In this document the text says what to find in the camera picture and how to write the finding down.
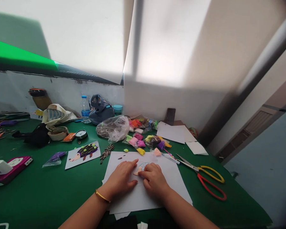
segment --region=green table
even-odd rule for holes
[[[9,129],[31,132],[39,123],[38,120],[29,120]],[[81,129],[87,131],[88,138],[82,140],[81,145],[97,140],[101,152],[108,146],[107,140],[98,137],[95,126],[91,124],[71,122],[64,126],[67,126],[70,132]],[[203,188],[196,174],[190,168],[183,165],[178,166],[194,207],[212,222],[219,227],[230,228],[261,227],[272,223],[263,208],[212,155],[193,155],[186,144],[172,141],[170,144],[172,145],[170,152],[174,156],[178,153],[193,165],[212,167],[224,177],[225,184],[220,184],[202,173],[204,177],[226,193],[227,200],[222,202],[212,197]],[[123,151],[123,149],[134,151],[132,146],[122,142],[114,145],[115,151]],[[8,222],[10,228],[58,228],[93,194],[96,188],[102,185],[109,158],[106,158],[102,165],[99,164],[99,159],[95,159],[65,170],[67,156],[64,156],[61,165],[42,168],[42,165],[54,153],[72,150],[74,147],[78,147],[76,140],[73,142],[51,142],[42,149],[23,143],[23,139],[14,139],[11,134],[0,140],[2,160],[8,161],[18,156],[33,158],[33,162],[11,183],[0,186],[0,223]],[[130,215],[136,215],[138,222],[148,222],[152,218],[172,221],[164,208],[132,212]],[[107,226],[114,221],[114,215],[109,215],[109,212],[106,212],[100,226]]]

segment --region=scissors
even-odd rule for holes
[[[188,162],[187,160],[185,160],[183,157],[179,156],[178,154],[177,154],[177,156],[180,157],[182,161],[179,160],[179,159],[176,159],[176,160],[178,160],[178,161],[180,161],[181,163],[185,164],[186,166],[190,167],[191,169],[193,169],[193,170],[197,173],[197,177],[198,177],[198,179],[200,180],[200,182],[202,183],[203,187],[204,187],[212,196],[214,196],[216,199],[221,200],[221,201],[225,201],[225,200],[227,199],[226,194],[225,194],[220,188],[218,188],[216,185],[212,184],[210,181],[208,181],[206,178],[204,178],[203,176],[201,176],[201,175],[199,174],[199,170],[201,170],[201,171],[205,172],[206,174],[208,174],[208,175],[209,175],[210,177],[212,177],[213,179],[217,180],[218,182],[224,183],[225,180],[223,179],[223,177],[222,177],[217,171],[215,171],[214,169],[212,169],[212,168],[210,168],[210,167],[208,167],[208,166],[200,166],[200,167],[193,166],[190,162]],[[220,179],[214,177],[212,174],[210,174],[208,171],[206,171],[206,170],[204,170],[204,169],[209,169],[209,170],[213,171],[214,173],[216,173],[216,174],[219,176]],[[206,184],[204,183],[204,181],[207,182],[207,183],[209,183],[213,188],[217,189],[217,190],[223,195],[223,197],[219,197],[219,196],[215,195],[214,193],[212,193],[212,191],[208,189],[208,187],[206,186]]]

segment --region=gold bracelet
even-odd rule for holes
[[[103,197],[99,192],[98,192],[98,190],[96,189],[95,190],[95,194],[97,195],[97,196],[99,196],[99,197],[101,197],[103,200],[105,200],[107,203],[111,203],[111,201],[110,200],[107,200],[105,197]]]

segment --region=blue circle drawing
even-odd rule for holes
[[[142,168],[142,171],[144,171],[145,166],[148,165],[148,164],[150,164],[150,163],[144,162],[144,163],[142,163],[141,165],[139,165],[139,167],[141,167],[141,168]]]

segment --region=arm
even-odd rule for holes
[[[119,164],[107,182],[98,188],[98,192],[107,200],[114,200],[117,196],[132,190],[138,181],[128,182],[128,179],[130,172],[137,166],[137,162],[138,159]],[[98,226],[108,206],[109,203],[94,193],[59,229],[94,229]]]
[[[185,201],[169,187],[159,165],[151,163],[139,172],[144,177],[147,193],[160,200],[170,215],[181,228],[218,229],[218,227],[202,215],[197,209]]]

